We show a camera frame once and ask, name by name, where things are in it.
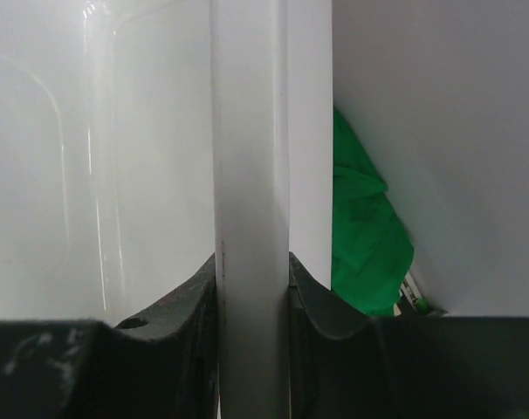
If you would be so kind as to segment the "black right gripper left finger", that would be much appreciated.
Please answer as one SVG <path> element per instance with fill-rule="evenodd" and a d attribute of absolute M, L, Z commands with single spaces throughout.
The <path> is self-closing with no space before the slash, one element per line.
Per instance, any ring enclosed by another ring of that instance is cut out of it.
<path fill-rule="evenodd" d="M 117 326 L 0 321 L 0 418 L 214 418 L 216 264 Z"/>

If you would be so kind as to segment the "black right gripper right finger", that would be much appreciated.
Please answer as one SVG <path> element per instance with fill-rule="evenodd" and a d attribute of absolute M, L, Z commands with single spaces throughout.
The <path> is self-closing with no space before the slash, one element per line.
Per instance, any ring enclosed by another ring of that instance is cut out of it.
<path fill-rule="evenodd" d="M 369 317 L 289 258 L 295 418 L 529 418 L 529 318 Z"/>

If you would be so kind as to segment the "large white plastic container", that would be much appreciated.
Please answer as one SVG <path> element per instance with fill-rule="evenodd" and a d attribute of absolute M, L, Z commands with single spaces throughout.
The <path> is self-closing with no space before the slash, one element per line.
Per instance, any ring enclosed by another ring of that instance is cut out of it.
<path fill-rule="evenodd" d="M 334 109 L 414 247 L 392 317 L 529 318 L 529 1 L 0 1 L 0 321 L 117 326 L 213 259 L 214 418 L 295 418 Z"/>

